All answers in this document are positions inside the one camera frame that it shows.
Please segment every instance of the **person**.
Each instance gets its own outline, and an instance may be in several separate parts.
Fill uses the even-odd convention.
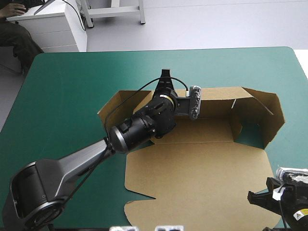
[[[13,54],[20,60],[27,73],[35,56],[43,50],[33,41],[30,33],[22,26],[6,21],[7,17],[23,15],[26,8],[22,4],[0,0],[0,47],[13,46]]]

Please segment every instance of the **cardboard box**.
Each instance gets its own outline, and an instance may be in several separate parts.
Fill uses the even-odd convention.
[[[132,91],[119,91],[99,111],[104,122]],[[177,90],[184,96],[184,90]],[[109,126],[151,98],[141,91],[110,118]],[[240,121],[259,124],[264,146],[284,124],[274,93],[242,87],[202,89],[200,118],[176,118],[177,126],[155,145],[127,156],[125,187],[155,199],[129,202],[125,214],[132,225],[152,231],[157,225],[184,225],[187,231],[261,231],[280,217],[247,200],[248,191],[265,189],[272,170],[266,152],[234,140]]]

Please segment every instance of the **dark pants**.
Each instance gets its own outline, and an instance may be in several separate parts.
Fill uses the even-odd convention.
[[[14,56],[17,56],[27,69],[30,68],[34,57],[43,53],[24,27],[9,22],[0,23],[0,47],[10,46],[14,46]]]

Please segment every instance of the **black cable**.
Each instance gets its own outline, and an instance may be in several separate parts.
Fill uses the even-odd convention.
[[[186,88],[186,91],[188,91],[188,87],[186,86],[186,84],[181,81],[180,79],[178,78],[174,78],[174,77],[160,77],[160,78],[156,78],[156,79],[153,79],[152,81],[148,82],[147,84],[143,85],[141,88],[139,88],[138,90],[136,90],[131,96],[129,96],[128,98],[126,98],[123,102],[121,102],[118,106],[116,106],[111,112],[108,113],[108,115],[106,116],[106,119],[105,119],[105,123],[104,123],[104,129],[106,131],[106,134],[107,134],[107,137],[109,138],[109,132],[107,130],[107,121],[109,119],[109,117],[111,116],[111,114],[113,112],[115,112],[116,109],[118,109],[120,106],[122,106],[127,100],[129,100],[130,98],[132,98],[134,95],[136,95],[139,91],[141,91],[143,88],[145,88],[146,86],[150,85],[151,83],[159,80],[159,79],[162,79],[162,78],[170,78],[170,79],[174,79],[178,82],[180,82],[181,84],[184,85],[184,87]]]
[[[285,186],[285,185],[283,185],[283,186],[278,190],[278,193],[280,193],[281,189],[282,189],[284,186]],[[279,200],[279,207],[280,207],[280,213],[281,213],[281,218],[282,218],[282,222],[283,222],[284,229],[285,229],[285,231],[288,231],[288,228],[287,228],[287,225],[286,225],[286,222],[285,222],[285,218],[284,218],[284,214],[283,214],[283,211],[282,211],[281,198],[280,198],[280,200]]]
[[[74,9],[74,11],[76,12],[76,14],[77,14],[77,16],[78,16],[78,19],[79,19],[79,21],[80,21],[80,25],[81,25],[82,29],[83,29],[84,31],[86,31],[86,29],[84,28],[84,26],[83,26],[83,24],[82,24],[82,20],[81,20],[81,18],[80,18],[80,16],[79,16],[77,10],[74,8],[74,6],[72,6],[69,2],[67,2],[67,1],[65,1],[65,0],[62,0],[62,1],[64,1],[65,3],[67,3],[68,5],[70,5],[70,6]]]

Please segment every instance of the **white drawer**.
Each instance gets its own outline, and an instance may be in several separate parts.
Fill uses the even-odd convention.
[[[46,53],[51,52],[79,52],[77,45],[59,46],[59,47],[45,47],[42,50]]]
[[[18,23],[26,28],[30,34],[70,30],[65,16],[25,19],[18,21]]]
[[[58,47],[75,45],[76,41],[71,31],[50,32],[31,35],[40,47]]]

